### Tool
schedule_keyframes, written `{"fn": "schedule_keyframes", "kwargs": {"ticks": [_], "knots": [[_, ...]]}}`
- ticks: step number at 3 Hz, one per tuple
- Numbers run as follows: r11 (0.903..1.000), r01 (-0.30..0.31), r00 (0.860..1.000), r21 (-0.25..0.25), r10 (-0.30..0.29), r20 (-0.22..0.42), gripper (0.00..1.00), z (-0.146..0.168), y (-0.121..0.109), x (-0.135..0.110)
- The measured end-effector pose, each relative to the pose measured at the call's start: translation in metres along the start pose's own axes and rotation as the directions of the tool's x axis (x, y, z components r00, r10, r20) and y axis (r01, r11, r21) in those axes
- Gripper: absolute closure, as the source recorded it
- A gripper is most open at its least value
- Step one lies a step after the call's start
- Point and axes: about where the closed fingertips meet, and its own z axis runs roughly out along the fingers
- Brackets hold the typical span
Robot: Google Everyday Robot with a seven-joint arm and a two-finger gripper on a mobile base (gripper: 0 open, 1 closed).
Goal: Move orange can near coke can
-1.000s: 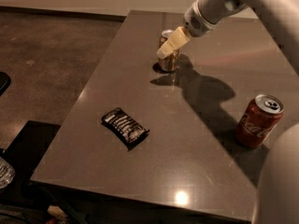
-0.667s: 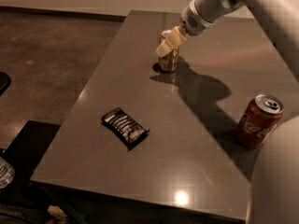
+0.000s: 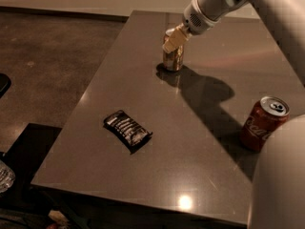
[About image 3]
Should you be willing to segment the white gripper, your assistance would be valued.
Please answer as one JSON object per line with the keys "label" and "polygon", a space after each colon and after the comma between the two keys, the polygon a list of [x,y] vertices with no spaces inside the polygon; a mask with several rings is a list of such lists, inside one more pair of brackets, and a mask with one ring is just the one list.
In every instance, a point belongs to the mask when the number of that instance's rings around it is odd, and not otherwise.
{"label": "white gripper", "polygon": [[216,0],[193,0],[184,10],[183,24],[166,30],[163,51],[171,53],[183,46],[191,35],[209,30],[218,22],[220,14],[221,5]]}

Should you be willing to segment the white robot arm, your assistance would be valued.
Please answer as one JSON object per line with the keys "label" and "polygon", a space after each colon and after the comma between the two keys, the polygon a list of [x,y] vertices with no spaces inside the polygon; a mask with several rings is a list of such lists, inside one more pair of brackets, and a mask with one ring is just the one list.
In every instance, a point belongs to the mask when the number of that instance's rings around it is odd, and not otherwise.
{"label": "white robot arm", "polygon": [[[305,0],[192,0],[182,24],[163,45],[173,52],[221,17],[251,4],[281,56],[266,71],[273,87],[305,83]],[[257,160],[248,229],[305,229],[305,115],[277,126]]]}

